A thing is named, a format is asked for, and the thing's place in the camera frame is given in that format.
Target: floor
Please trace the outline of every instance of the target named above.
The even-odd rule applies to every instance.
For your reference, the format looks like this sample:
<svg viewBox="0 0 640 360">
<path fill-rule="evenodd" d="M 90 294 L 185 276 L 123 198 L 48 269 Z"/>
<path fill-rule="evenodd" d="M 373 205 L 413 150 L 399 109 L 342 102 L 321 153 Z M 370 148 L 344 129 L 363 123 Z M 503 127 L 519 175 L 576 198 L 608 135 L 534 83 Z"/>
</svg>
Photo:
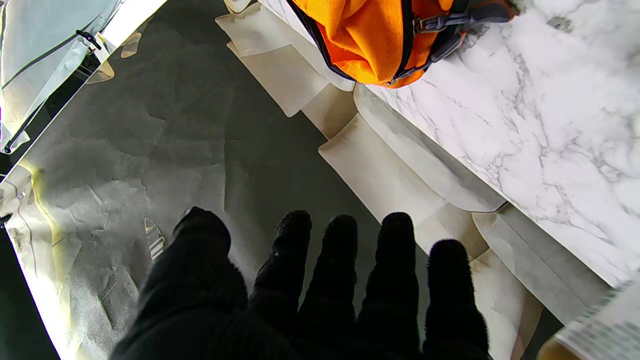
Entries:
<svg viewBox="0 0 640 360">
<path fill-rule="evenodd" d="M 150 268 L 144 219 L 169 234 L 194 205 L 224 219 L 232 260 L 249 287 L 284 213 L 306 209 L 314 221 L 305 287 L 325 225 L 353 215 L 360 231 L 357 307 L 364 297 L 380 226 L 318 155 L 322 134 L 301 113 L 285 117 L 226 48 L 214 23 L 226 12 L 222 1 L 169 0 L 138 52 L 110 59 L 115 77 L 85 85 L 26 154 L 61 226 L 56 246 L 74 258 L 74 321 L 97 358 L 126 330 Z M 424 312 L 426 255 L 417 257 Z M 12 359 L 33 358 L 7 351 Z"/>
</svg>

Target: finger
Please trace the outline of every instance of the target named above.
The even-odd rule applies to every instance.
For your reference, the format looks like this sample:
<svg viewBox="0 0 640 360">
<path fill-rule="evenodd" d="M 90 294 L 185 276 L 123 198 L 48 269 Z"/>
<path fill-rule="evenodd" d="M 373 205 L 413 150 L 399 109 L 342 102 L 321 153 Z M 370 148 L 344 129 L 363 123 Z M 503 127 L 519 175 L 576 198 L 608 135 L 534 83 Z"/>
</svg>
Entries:
<svg viewBox="0 0 640 360">
<path fill-rule="evenodd" d="M 246 288 L 227 257 L 230 244 L 227 227 L 216 215 L 192 208 L 140 293 L 140 318 L 199 304 L 223 312 L 244 309 Z"/>
<path fill-rule="evenodd" d="M 300 307 L 301 337 L 341 338 L 353 334 L 357 253 L 356 220 L 346 215 L 334 218 L 324 232 L 322 251 Z"/>
<path fill-rule="evenodd" d="M 311 225 L 311 217 L 302 210 L 281 219 L 271 254 L 258 271 L 250 299 L 253 311 L 285 336 L 296 321 Z"/>
<path fill-rule="evenodd" d="M 412 354 L 419 345 L 417 314 L 413 223 L 409 215 L 393 213 L 382 221 L 358 328 L 400 354 Z"/>
<path fill-rule="evenodd" d="M 486 353 L 486 324 L 476 308 L 465 247 L 456 240 L 435 243 L 429 255 L 428 278 L 431 302 L 425 321 L 424 353 L 437 357 L 461 348 L 460 343 Z"/>
</svg>

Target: label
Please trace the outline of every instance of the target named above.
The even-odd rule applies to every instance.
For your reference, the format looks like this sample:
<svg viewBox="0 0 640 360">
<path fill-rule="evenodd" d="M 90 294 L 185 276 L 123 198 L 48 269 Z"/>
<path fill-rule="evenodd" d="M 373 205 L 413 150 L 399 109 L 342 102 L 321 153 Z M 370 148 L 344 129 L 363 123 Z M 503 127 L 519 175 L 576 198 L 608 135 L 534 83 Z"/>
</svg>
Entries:
<svg viewBox="0 0 640 360">
<path fill-rule="evenodd" d="M 640 270 L 556 335 L 583 360 L 640 359 Z"/>
</svg>

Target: marble countertop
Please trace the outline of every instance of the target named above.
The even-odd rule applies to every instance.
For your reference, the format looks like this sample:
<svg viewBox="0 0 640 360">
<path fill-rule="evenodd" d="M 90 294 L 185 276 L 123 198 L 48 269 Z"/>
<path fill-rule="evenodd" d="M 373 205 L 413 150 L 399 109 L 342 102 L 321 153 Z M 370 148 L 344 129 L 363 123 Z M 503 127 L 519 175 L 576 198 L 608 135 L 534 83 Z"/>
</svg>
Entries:
<svg viewBox="0 0 640 360">
<path fill-rule="evenodd" d="M 418 82 L 369 88 L 615 286 L 640 266 L 640 3 L 521 8 Z"/>
</svg>

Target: black glove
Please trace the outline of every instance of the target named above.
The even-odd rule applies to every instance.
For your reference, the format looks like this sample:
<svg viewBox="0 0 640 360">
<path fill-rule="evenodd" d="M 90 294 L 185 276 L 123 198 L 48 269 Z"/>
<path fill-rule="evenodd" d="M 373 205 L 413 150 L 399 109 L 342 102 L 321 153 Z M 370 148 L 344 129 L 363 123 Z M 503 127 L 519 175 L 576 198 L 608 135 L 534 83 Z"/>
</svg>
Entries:
<svg viewBox="0 0 640 360">
<path fill-rule="evenodd" d="M 298 310 L 311 219 L 293 211 L 280 221 L 273 249 L 247 299 L 228 260 L 230 236 L 213 213 L 193 208 L 178 224 L 140 294 L 140 313 L 113 359 L 412 359 L 422 358 L 417 328 L 413 224 L 387 216 L 376 266 L 357 319 L 357 225 L 334 218 Z M 428 359 L 486 359 L 467 254 L 454 240 L 436 243 L 429 260 L 431 305 L 423 353 Z"/>
<path fill-rule="evenodd" d="M 250 307 L 292 339 L 304 358 L 420 357 L 411 218 L 393 213 L 382 221 L 376 266 L 357 319 L 353 308 L 357 224 L 344 215 L 327 226 L 312 281 L 296 311 L 310 230 L 305 211 L 293 211 L 280 221 L 272 253 L 258 272 Z M 430 359 L 486 359 L 486 325 L 476 309 L 464 246 L 455 240 L 436 243 L 428 271 L 431 304 L 424 354 Z"/>
</svg>

